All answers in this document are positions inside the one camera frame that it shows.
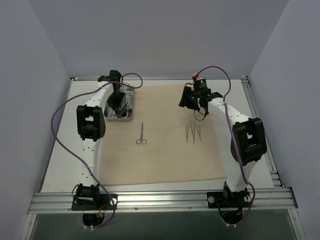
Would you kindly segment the stainless steel instrument tray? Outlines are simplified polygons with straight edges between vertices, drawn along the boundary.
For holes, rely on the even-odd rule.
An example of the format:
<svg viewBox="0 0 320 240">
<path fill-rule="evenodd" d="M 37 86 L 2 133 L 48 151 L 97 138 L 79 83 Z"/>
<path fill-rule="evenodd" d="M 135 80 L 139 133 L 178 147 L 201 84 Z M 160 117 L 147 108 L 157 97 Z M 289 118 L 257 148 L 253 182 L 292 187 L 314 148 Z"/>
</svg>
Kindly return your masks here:
<svg viewBox="0 0 320 240">
<path fill-rule="evenodd" d="M 113 117 L 113 110 L 108 106 L 108 103 L 106 101 L 105 103 L 105 108 L 104 108 L 104 116 L 106 118 L 107 121 L 109 122 L 128 122 L 131 120 L 132 116 L 133 116 L 133 106 L 134 106 L 134 89 L 132 87 L 128 87 L 128 86 L 120 86 L 120 87 L 114 87 L 111 94 L 116 91 L 119 90 L 121 92 L 125 93 L 125 96 L 123 99 L 127 100 L 127 106 L 128 106 L 128 111 L 126 113 L 125 117 Z"/>
</svg>

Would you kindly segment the long steel tweezers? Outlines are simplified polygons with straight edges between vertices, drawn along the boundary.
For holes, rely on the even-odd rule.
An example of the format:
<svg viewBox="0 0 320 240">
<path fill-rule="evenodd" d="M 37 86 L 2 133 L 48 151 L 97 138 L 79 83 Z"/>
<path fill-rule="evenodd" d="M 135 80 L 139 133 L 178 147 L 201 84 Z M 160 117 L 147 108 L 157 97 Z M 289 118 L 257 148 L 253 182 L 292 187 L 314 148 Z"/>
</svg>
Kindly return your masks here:
<svg viewBox="0 0 320 240">
<path fill-rule="evenodd" d="M 193 140 L 193 143 L 195 143 L 195 130 L 196 130 L 195 121 L 193 122 L 190 121 L 190 128 L 191 128 L 192 140 Z"/>
</svg>

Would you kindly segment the short steel tweezers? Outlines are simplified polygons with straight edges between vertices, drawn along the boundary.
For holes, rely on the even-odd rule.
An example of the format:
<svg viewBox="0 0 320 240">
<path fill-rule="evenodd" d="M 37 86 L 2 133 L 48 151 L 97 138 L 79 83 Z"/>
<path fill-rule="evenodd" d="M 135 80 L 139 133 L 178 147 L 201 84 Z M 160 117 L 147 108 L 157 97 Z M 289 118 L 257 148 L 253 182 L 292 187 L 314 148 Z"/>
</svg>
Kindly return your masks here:
<svg viewBox="0 0 320 240">
<path fill-rule="evenodd" d="M 202 138 L 201 138 L 201 126 L 199 124 L 196 125 L 196 130 L 197 130 L 197 134 L 198 134 L 199 140 L 201 141 L 202 140 Z"/>
</svg>

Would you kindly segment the steel surgical scissors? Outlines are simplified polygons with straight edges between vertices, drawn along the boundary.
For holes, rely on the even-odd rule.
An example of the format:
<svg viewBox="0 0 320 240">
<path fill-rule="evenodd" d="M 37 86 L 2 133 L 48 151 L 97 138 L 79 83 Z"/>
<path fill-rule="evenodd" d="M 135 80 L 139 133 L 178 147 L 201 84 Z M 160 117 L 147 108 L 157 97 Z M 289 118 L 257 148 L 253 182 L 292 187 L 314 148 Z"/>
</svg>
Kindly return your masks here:
<svg viewBox="0 0 320 240">
<path fill-rule="evenodd" d="M 145 145 L 147 140 L 144 138 L 144 123 L 141 123 L 140 137 L 136 140 L 137 145 Z"/>
</svg>

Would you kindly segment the beige cloth wrap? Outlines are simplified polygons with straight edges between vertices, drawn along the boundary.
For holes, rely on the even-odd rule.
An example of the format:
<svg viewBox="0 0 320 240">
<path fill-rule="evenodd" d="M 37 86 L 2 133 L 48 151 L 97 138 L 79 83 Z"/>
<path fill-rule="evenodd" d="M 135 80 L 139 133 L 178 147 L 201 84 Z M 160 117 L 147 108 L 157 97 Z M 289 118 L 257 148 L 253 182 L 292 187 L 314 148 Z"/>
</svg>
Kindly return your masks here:
<svg viewBox="0 0 320 240">
<path fill-rule="evenodd" d="M 134 92 L 130 121 L 106 121 L 98 178 L 104 185 L 135 185 L 223 179 L 226 174 L 210 116 L 190 122 L 193 111 L 179 107 L 182 85 L 144 86 Z M 136 144 L 143 137 L 146 144 Z M 189 125 L 186 143 L 186 125 Z M 196 125 L 200 125 L 201 141 Z"/>
</svg>

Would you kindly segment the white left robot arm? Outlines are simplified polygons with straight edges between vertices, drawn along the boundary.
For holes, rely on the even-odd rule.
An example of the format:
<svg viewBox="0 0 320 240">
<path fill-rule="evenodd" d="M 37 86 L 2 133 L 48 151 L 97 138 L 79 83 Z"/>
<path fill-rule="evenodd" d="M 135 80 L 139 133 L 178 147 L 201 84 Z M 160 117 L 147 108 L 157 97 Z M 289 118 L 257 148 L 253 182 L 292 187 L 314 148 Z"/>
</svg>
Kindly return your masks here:
<svg viewBox="0 0 320 240">
<path fill-rule="evenodd" d="M 89 100 L 76 108 L 77 132 L 82 141 L 82 179 L 83 188 L 97 188 L 95 172 L 99 160 L 101 139 L 106 133 L 105 113 L 111 108 L 119 113 L 125 97 L 122 89 L 122 74 L 111 70 L 109 75 L 100 76 L 95 90 L 88 93 Z"/>
</svg>

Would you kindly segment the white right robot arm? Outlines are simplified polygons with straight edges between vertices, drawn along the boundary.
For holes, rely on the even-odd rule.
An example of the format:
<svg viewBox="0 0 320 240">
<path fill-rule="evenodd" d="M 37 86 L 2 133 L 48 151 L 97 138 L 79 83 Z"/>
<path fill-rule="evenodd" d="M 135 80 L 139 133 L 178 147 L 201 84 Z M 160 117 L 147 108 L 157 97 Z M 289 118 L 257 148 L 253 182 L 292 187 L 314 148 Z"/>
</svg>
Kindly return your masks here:
<svg viewBox="0 0 320 240">
<path fill-rule="evenodd" d="M 193 111 L 204 109 L 224 122 L 230 131 L 230 152 L 237 163 L 233 173 L 226 177 L 226 188 L 222 193 L 223 203 L 234 206 L 240 201 L 240 192 L 250 185 L 249 177 L 256 163 L 267 152 L 267 141 L 263 121 L 249 117 L 226 103 L 224 96 L 212 92 L 208 87 L 196 87 L 187 83 L 182 91 L 179 107 Z"/>
</svg>

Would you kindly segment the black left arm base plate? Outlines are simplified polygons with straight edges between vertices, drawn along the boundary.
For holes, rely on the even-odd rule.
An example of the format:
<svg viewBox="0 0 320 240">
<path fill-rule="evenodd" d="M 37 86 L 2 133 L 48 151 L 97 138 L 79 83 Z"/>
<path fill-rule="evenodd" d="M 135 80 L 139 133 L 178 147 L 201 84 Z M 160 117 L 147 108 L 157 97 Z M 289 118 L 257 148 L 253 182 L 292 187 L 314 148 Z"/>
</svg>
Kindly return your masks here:
<svg viewBox="0 0 320 240">
<path fill-rule="evenodd" d="M 71 210 L 72 211 L 93 211 L 93 210 L 113 210 L 117 208 L 118 195 L 115 193 L 110 194 L 113 203 L 106 193 L 101 193 L 98 199 L 92 197 L 73 196 Z"/>
</svg>

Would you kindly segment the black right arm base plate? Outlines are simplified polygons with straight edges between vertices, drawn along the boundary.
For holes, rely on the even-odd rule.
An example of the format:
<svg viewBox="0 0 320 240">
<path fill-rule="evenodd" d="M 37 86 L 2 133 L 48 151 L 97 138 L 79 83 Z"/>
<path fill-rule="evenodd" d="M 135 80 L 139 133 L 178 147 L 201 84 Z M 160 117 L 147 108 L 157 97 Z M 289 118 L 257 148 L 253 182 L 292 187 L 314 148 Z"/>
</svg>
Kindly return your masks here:
<svg viewBox="0 0 320 240">
<path fill-rule="evenodd" d="M 227 193 L 226 191 L 212 191 L 206 193 L 207 205 L 210 209 L 238 209 L 249 207 L 251 196 L 247 190 Z"/>
</svg>

